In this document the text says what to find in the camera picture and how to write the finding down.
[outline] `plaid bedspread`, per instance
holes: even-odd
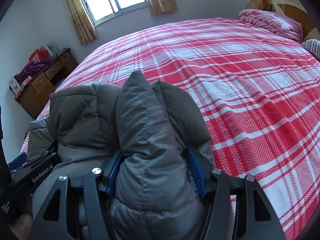
[[[191,95],[217,166],[232,176],[254,175],[287,239],[295,239],[319,202],[320,63],[295,41],[239,20],[193,20],[103,45],[59,90],[122,85],[135,70]],[[49,104],[39,118],[48,114]]]

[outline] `hand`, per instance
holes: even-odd
[[[19,240],[27,240],[32,223],[33,219],[30,215],[22,215],[10,225],[10,228]]]

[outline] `metal bolt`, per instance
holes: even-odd
[[[59,180],[61,180],[61,181],[64,181],[64,180],[66,180],[68,178],[68,175],[66,175],[66,174],[63,174],[63,175],[60,175],[59,176]]]
[[[248,181],[250,181],[250,182],[253,182],[253,181],[255,180],[254,176],[252,176],[252,175],[247,175],[247,176],[246,176],[246,179],[247,179]]]
[[[220,175],[222,173],[222,170],[219,168],[213,168],[213,170],[211,171],[213,174],[217,174]]]
[[[100,168],[94,168],[94,169],[92,169],[92,173],[93,174],[100,174],[101,173],[101,169]]]

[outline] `puffer jacket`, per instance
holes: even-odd
[[[192,187],[184,150],[193,145],[212,165],[214,160],[209,132],[188,93],[159,81],[148,84],[134,72],[122,88],[79,85],[50,100],[50,116],[30,124],[28,161],[56,141],[62,163],[33,194],[34,217],[59,175],[85,175],[121,149],[125,160],[108,208],[116,238],[199,237],[207,206]],[[86,238],[85,222],[81,226]]]

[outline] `striped pillow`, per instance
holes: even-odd
[[[320,59],[320,41],[316,39],[310,39],[302,43],[311,54],[313,54],[318,60]]]

